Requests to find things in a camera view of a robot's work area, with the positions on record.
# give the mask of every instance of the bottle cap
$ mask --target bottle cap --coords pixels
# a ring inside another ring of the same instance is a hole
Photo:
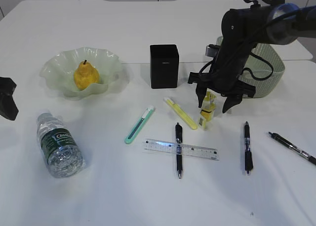
[[[38,112],[38,123],[40,123],[42,120],[44,120],[48,116],[52,116],[49,110],[42,110],[41,112]]]

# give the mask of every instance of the white table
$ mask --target white table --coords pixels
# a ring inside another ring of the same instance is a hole
[[[91,46],[123,63],[149,63],[150,44],[176,44],[180,62],[208,61],[205,47],[222,35],[225,12],[248,7],[242,0],[23,1],[0,23],[0,58],[19,49],[41,66],[60,51]],[[298,41],[274,48],[283,60],[312,59]]]
[[[162,99],[171,97],[195,120],[195,85],[186,83],[201,63],[180,65],[176,89],[150,88],[149,65],[125,65],[129,83],[101,95],[67,100],[45,86],[36,59],[11,59],[2,67],[18,84],[20,110],[0,122],[0,225],[3,226],[172,226],[314,225],[316,167],[272,140],[278,132],[316,155],[316,64],[286,61],[275,90],[262,99],[244,99],[208,129],[191,130]],[[156,111],[131,145],[123,140],[148,105]],[[80,146],[87,168],[55,179],[45,168],[36,141],[40,109],[61,115]],[[250,124],[254,170],[244,173],[243,124]],[[173,141],[183,126],[185,144],[217,148],[219,161],[183,158],[183,179],[175,156],[149,154],[145,138]]]

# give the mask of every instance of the green glass bowl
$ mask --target green glass bowl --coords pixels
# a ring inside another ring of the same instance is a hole
[[[74,82],[74,72],[84,60],[98,70],[100,82],[79,90]],[[121,71],[122,64],[114,53],[106,49],[81,47],[54,56],[45,63],[39,75],[46,79],[48,88],[60,90],[67,97],[86,97],[105,92],[110,83],[118,80]]]

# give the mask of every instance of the black box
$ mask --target black box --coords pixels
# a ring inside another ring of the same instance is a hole
[[[152,89],[176,88],[179,53],[175,44],[150,45],[150,80]]]

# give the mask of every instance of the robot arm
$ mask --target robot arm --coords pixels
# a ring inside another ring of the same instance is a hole
[[[207,88],[227,97],[223,113],[242,101],[243,95],[253,97],[256,87],[240,81],[251,50],[258,43],[286,45],[297,37],[316,38],[316,6],[299,8],[284,0],[257,1],[248,9],[231,9],[223,17],[221,46],[213,45],[215,56],[199,73],[190,73],[188,83],[196,83],[198,106],[201,107]],[[209,72],[203,70],[211,65]]]

